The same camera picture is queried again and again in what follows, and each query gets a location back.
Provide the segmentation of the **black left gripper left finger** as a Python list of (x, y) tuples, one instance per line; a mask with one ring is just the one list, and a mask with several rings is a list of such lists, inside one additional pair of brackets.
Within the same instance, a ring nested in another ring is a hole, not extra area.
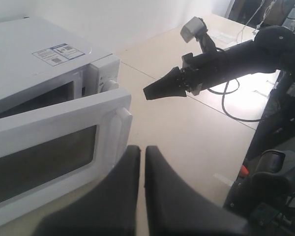
[(42, 219), (35, 236), (134, 236), (141, 150), (129, 145), (109, 174), (77, 201)]

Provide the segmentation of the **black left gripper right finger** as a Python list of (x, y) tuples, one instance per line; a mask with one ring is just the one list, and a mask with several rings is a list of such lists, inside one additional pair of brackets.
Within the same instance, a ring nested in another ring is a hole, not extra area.
[(157, 146), (145, 154), (145, 199), (151, 236), (249, 236), (247, 220), (210, 202), (169, 165)]

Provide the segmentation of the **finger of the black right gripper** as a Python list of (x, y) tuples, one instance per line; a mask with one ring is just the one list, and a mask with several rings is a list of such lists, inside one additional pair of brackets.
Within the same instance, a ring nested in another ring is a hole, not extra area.
[(186, 88), (183, 72), (174, 67), (161, 79), (143, 89), (146, 100), (155, 100), (165, 97), (186, 97)]

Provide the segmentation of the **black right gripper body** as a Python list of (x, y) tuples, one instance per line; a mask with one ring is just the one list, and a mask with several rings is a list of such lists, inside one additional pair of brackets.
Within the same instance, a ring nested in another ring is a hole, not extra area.
[(197, 96), (202, 91), (203, 82), (200, 78), (201, 68), (204, 66), (204, 58), (201, 55), (188, 53), (182, 56), (182, 68), (180, 71), (179, 88)]

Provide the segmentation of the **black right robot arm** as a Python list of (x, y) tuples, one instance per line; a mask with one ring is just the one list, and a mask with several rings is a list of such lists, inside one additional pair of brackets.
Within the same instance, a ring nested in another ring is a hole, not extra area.
[(253, 40), (227, 49), (182, 56), (182, 68), (174, 67), (143, 89), (146, 100), (185, 97), (249, 74), (276, 70), (295, 77), (295, 33), (283, 26), (260, 30)]

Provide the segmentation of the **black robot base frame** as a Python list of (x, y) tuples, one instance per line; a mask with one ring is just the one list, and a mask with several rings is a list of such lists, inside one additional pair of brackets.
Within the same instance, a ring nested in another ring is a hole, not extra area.
[(223, 207), (254, 236), (295, 236), (295, 63), (280, 71)]

